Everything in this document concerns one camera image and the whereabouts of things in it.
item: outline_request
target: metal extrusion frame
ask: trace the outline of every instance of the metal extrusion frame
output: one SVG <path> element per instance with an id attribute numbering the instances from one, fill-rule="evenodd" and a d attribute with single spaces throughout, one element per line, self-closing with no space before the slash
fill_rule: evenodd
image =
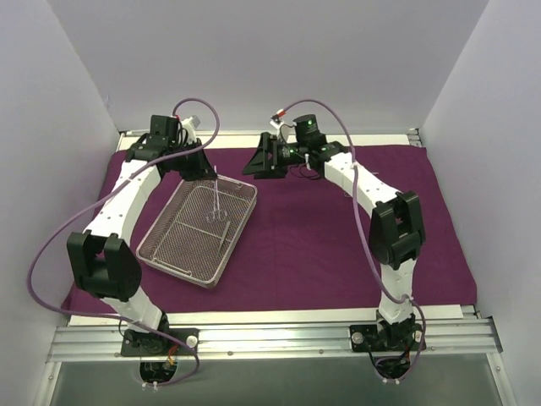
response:
<path id="1" fill-rule="evenodd" d="M 492 319 L 479 318 L 473 306 L 426 306 L 424 310 L 428 320 L 423 356 L 486 354 L 502 404 L 515 406 Z M 202 362 L 367 357 L 366 353 L 351 350 L 348 328 L 352 324 L 374 323 L 375 309 L 170 314 L 169 318 L 173 327 L 199 328 L 198 354 Z M 68 326 L 59 327 L 35 405 L 50 404 L 63 362 L 134 362 L 133 358 L 120 356 L 121 345 L 122 337 L 114 321 L 77 317 Z"/>

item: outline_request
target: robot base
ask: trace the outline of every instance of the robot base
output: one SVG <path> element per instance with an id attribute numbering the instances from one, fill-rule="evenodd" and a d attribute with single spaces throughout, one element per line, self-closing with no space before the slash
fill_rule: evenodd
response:
<path id="1" fill-rule="evenodd" d="M 352 325 L 349 333 L 354 353 L 417 351 L 422 327 L 415 317 L 390 325 L 385 320 L 376 324 Z"/>
<path id="2" fill-rule="evenodd" d="M 199 330 L 197 328 L 172 328 L 167 332 L 169 335 L 177 338 L 178 340 L 186 343 L 194 352 L 197 352 L 197 343 L 199 341 Z M 172 342 L 167 342 L 167 345 L 148 345 L 145 342 L 138 340 L 130 340 L 129 330 L 124 333 L 124 340 L 122 342 L 122 348 L 120 350 L 120 355 L 123 357 L 156 357 L 156 356 L 167 356 L 167 355 L 191 355 L 192 352 L 188 351 L 184 347 L 178 347 L 177 350 L 169 354 L 169 349 L 172 348 L 175 344 Z M 161 343 L 162 338 L 156 336 L 156 342 Z"/>

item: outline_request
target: cable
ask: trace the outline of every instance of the cable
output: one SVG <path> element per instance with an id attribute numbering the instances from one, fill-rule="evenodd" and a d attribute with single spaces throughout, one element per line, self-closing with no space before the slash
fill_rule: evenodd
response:
<path id="1" fill-rule="evenodd" d="M 140 173 L 142 173 L 143 171 L 145 171 L 149 167 L 153 167 L 157 163 L 164 162 L 164 161 L 166 161 L 168 159 L 174 159 L 174 158 L 185 156 L 185 155 L 197 152 L 197 151 L 201 151 L 203 148 L 206 148 L 216 138 L 216 136 L 218 135 L 218 131 L 220 130 L 220 118 L 218 117 L 218 113 L 216 112 L 215 108 L 211 104 L 209 104 L 208 102 L 206 102 L 206 101 L 204 101 L 202 99 L 196 98 L 196 97 L 189 97 L 189 98 L 186 98 L 186 99 L 182 99 L 174 107 L 173 115 L 175 115 L 177 109 L 180 106 L 182 106 L 184 103 L 191 102 L 191 101 L 204 104 L 205 106 L 207 106 L 212 111 L 212 114 L 214 114 L 214 118 L 216 120 L 216 128 L 214 130 L 214 134 L 210 137 L 210 139 L 208 141 L 206 141 L 203 145 L 200 145 L 200 146 L 194 148 L 193 150 L 181 151 L 181 152 L 177 152 L 177 153 L 174 153 L 174 154 L 171 154 L 171 155 L 161 156 L 161 157 L 155 159 L 154 161 L 150 161 L 150 162 L 146 163 L 143 167 L 141 167 L 140 169 L 138 169 L 137 171 L 132 173 L 129 176 L 128 180 L 126 180 L 122 184 L 120 184 L 109 195 L 103 197 L 102 199 L 100 199 L 96 203 L 94 203 L 93 205 L 90 205 L 90 206 L 86 207 L 84 210 L 80 211 L 79 213 L 77 213 L 74 216 L 72 216 L 71 218 L 69 218 L 62 226 L 60 226 L 54 233 L 52 233 L 49 236 L 49 238 L 46 240 L 46 242 L 38 249 L 36 257 L 30 263 L 30 268 L 29 268 L 28 273 L 26 275 L 26 289 L 28 290 L 28 293 L 30 294 L 32 299 L 37 304 L 39 304 L 41 307 L 44 307 L 44 308 L 46 308 L 46 309 L 48 309 L 50 311 L 54 311 L 56 313 L 60 313 L 62 315 L 79 315 L 79 316 L 84 316 L 84 317 L 102 317 L 102 318 L 106 318 L 106 319 L 125 321 L 125 322 L 130 323 L 130 324 L 132 324 L 134 326 L 140 327 L 140 328 L 146 330 L 147 332 L 152 332 L 152 333 L 156 334 L 157 336 L 164 337 L 167 340 L 172 341 L 173 343 L 178 344 L 183 348 L 186 348 L 194 356 L 195 367 L 190 372 L 187 372 L 186 374 L 184 374 L 182 376 L 179 376 L 177 378 L 173 377 L 168 382 L 163 382 L 163 383 L 158 384 L 159 387 L 173 385 L 175 383 L 178 383 L 180 381 L 185 380 L 186 378 L 189 378 L 195 372 L 197 372 L 197 370 L 199 369 L 199 356 L 195 353 L 195 351 L 193 351 L 188 345 L 186 345 L 186 343 L 183 343 L 182 341 L 178 340 L 177 338 L 175 338 L 175 337 L 173 337 L 173 336 L 171 336 L 169 334 L 166 334 L 164 332 L 159 332 L 159 331 L 157 331 L 157 330 L 155 330 L 153 328 L 142 325 L 142 324 L 138 323 L 137 321 L 130 320 L 129 318 L 124 317 L 122 315 L 109 315 L 109 314 L 90 313 L 90 312 L 83 312 L 83 311 L 65 310 L 65 309 L 61 309 L 59 307 L 56 307 L 56 306 L 54 306 L 52 304 L 48 304 L 46 301 L 44 301 L 42 298 L 40 298 L 38 296 L 38 294 L 36 293 L 36 291 L 34 290 L 34 287 L 32 286 L 32 275 L 34 274 L 34 270 L 36 268 L 36 263 L 40 259 L 41 255 L 43 254 L 43 251 L 45 251 L 45 249 L 49 246 L 49 244 L 72 222 L 74 222 L 75 220 L 77 220 L 78 218 L 83 216 L 85 213 L 87 213 L 89 211 L 93 211 L 97 207 L 103 206 L 105 204 L 105 202 L 107 202 L 112 197 L 118 195 L 118 193 L 120 193 L 120 191 L 122 189 L 124 189 L 126 186 L 128 186 L 128 184 L 131 182 L 132 179 L 136 178 Z"/>
<path id="2" fill-rule="evenodd" d="M 282 141 L 284 141 L 284 143 L 287 145 L 287 141 L 286 141 L 286 138 L 284 137 L 284 134 L 281 133 L 281 127 L 283 126 L 286 126 L 286 127 L 289 127 L 290 129 L 294 129 L 295 126 L 294 125 L 289 125 L 289 124 L 286 124 L 286 123 L 283 123 L 281 126 L 280 126 L 280 138 Z"/>
<path id="3" fill-rule="evenodd" d="M 370 270 L 372 271 L 372 274 L 374 276 L 375 281 L 378 283 L 378 285 L 379 285 L 381 291 L 384 293 L 384 295 L 387 298 L 389 298 L 389 300 L 391 302 L 393 302 L 393 303 L 395 303 L 397 305 L 398 304 L 401 305 L 406 300 L 409 300 L 410 303 L 412 304 L 412 306 L 418 310 L 418 312 L 419 312 L 419 314 L 421 316 L 421 320 L 422 320 L 422 323 L 423 323 L 423 329 L 421 331 L 421 340 L 419 341 L 418 350 L 417 350 L 417 353 L 415 354 L 415 358 L 413 359 L 410 368 L 406 371 L 406 373 L 403 376 L 401 376 L 400 378 L 397 379 L 398 381 L 402 381 L 404 378 L 406 378 L 406 376 L 409 375 L 410 371 L 417 364 L 419 355 L 421 354 L 421 351 L 423 350 L 424 338 L 425 338 L 425 335 L 426 335 L 426 318 L 424 317 L 424 313 L 421 310 L 421 307 L 412 298 L 410 298 L 407 294 L 402 295 L 402 297 L 400 299 L 395 298 L 391 294 L 391 292 L 389 292 L 387 287 L 383 284 L 383 281 L 381 280 L 380 274 L 378 273 L 378 269 L 376 268 L 376 265 L 374 263 L 374 259 L 372 258 L 372 254 L 370 253 L 370 248 L 369 248 L 368 242 L 366 241 L 366 237 L 364 236 L 363 224 L 361 223 L 361 216 L 360 216 L 359 211 L 358 211 L 358 202 L 357 202 L 358 168 L 357 168 L 357 165 L 354 164 L 356 162 L 356 159 L 355 159 L 355 145 L 353 145 L 352 137 L 349 134 L 349 132 L 347 131 L 346 125 L 344 124 L 342 119 L 340 117 L 338 117 L 338 115 L 335 113 L 335 111 L 332 108 L 327 106 L 322 101 L 315 100 L 315 99 L 298 100 L 298 101 L 290 104 L 289 106 L 283 108 L 283 112 L 287 112 L 287 110 L 289 110 L 290 108 L 295 107 L 298 104 L 305 103 L 305 102 L 313 102 L 315 104 L 319 104 L 324 109 L 326 109 L 335 118 L 335 120 L 338 122 L 338 124 L 340 124 L 340 127 L 342 128 L 342 131 L 346 135 L 347 142 L 349 144 L 349 149 L 350 149 L 350 152 L 352 154 L 352 166 L 353 166 L 352 204 L 353 204 L 353 215 L 355 216 L 355 223 L 357 224 L 357 230 L 358 230 L 359 237 L 361 238 L 361 243 L 363 245 L 364 254 L 366 255 L 366 258 L 367 258 L 367 260 L 369 262 Z"/>
<path id="4" fill-rule="evenodd" d="M 302 176 L 298 176 L 297 174 L 295 174 L 293 171 L 292 171 L 292 168 L 295 167 L 295 168 L 298 168 L 298 165 L 291 165 L 287 171 L 293 175 L 295 178 L 299 178 L 299 179 L 302 179 L 303 177 Z"/>
<path id="5" fill-rule="evenodd" d="M 120 333 L 120 335 L 122 336 L 122 338 L 124 338 L 124 334 L 122 332 L 122 330 L 120 330 L 120 325 L 122 324 L 122 320 L 118 322 L 118 332 Z"/>
<path id="6" fill-rule="evenodd" d="M 299 168 L 298 168 L 298 172 L 301 174 L 301 176 L 303 178 L 306 178 L 308 180 L 321 180 L 323 177 L 319 174 L 316 174 L 316 175 L 307 175 L 305 173 L 303 173 L 303 168 L 306 167 L 306 164 L 304 163 L 303 165 L 301 165 Z"/>
<path id="7" fill-rule="evenodd" d="M 183 129 L 182 135 L 181 135 L 181 146 L 186 146 L 186 143 L 188 142 L 188 131 L 186 129 Z"/>
<path id="8" fill-rule="evenodd" d="M 141 135 L 141 136 L 137 139 L 137 141 L 135 141 L 135 142 L 140 144 L 141 142 L 143 142 L 144 140 L 146 140 L 146 136 L 147 136 L 147 135 L 148 135 L 147 133 L 144 133 L 144 134 Z"/>

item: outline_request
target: gray floor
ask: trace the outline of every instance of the gray floor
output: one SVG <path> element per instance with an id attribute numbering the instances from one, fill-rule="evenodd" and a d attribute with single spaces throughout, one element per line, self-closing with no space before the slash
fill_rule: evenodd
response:
<path id="1" fill-rule="evenodd" d="M 184 368 L 192 366 L 185 361 Z M 500 405 L 484 355 L 425 356 L 405 382 L 378 381 L 366 358 L 204 361 L 195 377 L 157 393 L 128 362 L 64 364 L 52 401 L 86 405 Z"/>

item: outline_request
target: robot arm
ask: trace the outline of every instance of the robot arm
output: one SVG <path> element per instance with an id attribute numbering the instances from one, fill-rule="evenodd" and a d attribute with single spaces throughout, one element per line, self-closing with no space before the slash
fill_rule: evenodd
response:
<path id="1" fill-rule="evenodd" d="M 415 228 L 413 225 L 401 229 L 402 224 L 406 226 L 406 222 L 409 222 L 411 213 L 402 211 L 400 216 L 408 215 L 408 218 L 403 218 L 402 223 L 397 226 L 394 208 L 399 208 L 404 200 L 409 199 L 409 203 L 418 209 L 418 197 L 411 192 L 403 195 L 399 190 L 384 184 L 358 162 L 353 165 L 356 165 L 358 170 L 357 203 L 372 217 L 369 246 L 372 254 L 380 261 L 382 282 L 393 297 L 399 299 L 404 294 L 411 297 L 413 268 L 424 240 L 423 224 L 419 218 L 419 227 Z M 325 162 L 324 171 L 325 179 L 341 187 L 350 196 L 353 195 L 354 171 L 351 153 L 341 152 L 334 155 Z M 388 246 L 385 246 L 382 235 L 385 216 L 390 220 L 387 238 L 394 240 Z M 381 295 L 379 313 L 389 324 L 405 321 L 412 312 L 412 304 L 408 300 L 396 304 L 385 294 Z"/>
<path id="2" fill-rule="evenodd" d="M 201 141 L 195 137 L 198 125 L 195 116 L 182 122 L 177 117 L 152 116 L 150 132 L 128 150 L 115 189 L 149 161 L 200 146 Z M 161 332 L 168 330 L 167 316 L 140 287 L 141 268 L 129 242 L 150 193 L 172 170 L 188 181 L 216 178 L 203 151 L 149 167 L 108 200 L 83 233 L 72 233 L 68 238 L 76 286 L 110 305 L 119 315 Z M 136 325 L 130 325 L 126 334 L 135 342 L 151 336 Z M 158 336 L 154 339 L 163 341 Z"/>
<path id="3" fill-rule="evenodd" d="M 424 225 L 418 196 L 405 194 L 384 184 L 337 141 L 327 142 L 318 129 L 315 115 L 295 118 L 297 142 L 287 143 L 288 129 L 278 113 L 272 120 L 276 134 L 263 133 L 244 174 L 255 178 L 285 178 L 289 165 L 306 163 L 322 178 L 353 195 L 353 165 L 357 166 L 357 200 L 371 217 L 369 247 L 381 264 L 381 277 L 389 293 L 399 299 L 411 297 L 413 268 L 424 243 Z M 409 301 L 395 304 L 382 294 L 379 313 L 390 325 L 406 321 L 413 313 Z"/>

